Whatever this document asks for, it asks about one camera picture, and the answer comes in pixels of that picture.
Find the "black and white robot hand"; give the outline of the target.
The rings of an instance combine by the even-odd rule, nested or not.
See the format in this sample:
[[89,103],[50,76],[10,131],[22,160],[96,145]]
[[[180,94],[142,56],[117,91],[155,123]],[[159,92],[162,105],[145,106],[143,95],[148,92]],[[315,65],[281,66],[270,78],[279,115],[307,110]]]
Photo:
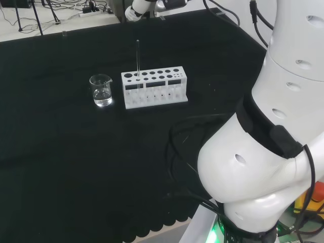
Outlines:
[[154,3],[156,3],[156,0],[133,0],[132,4],[125,10],[126,19],[131,22],[140,20],[142,15],[144,15]]

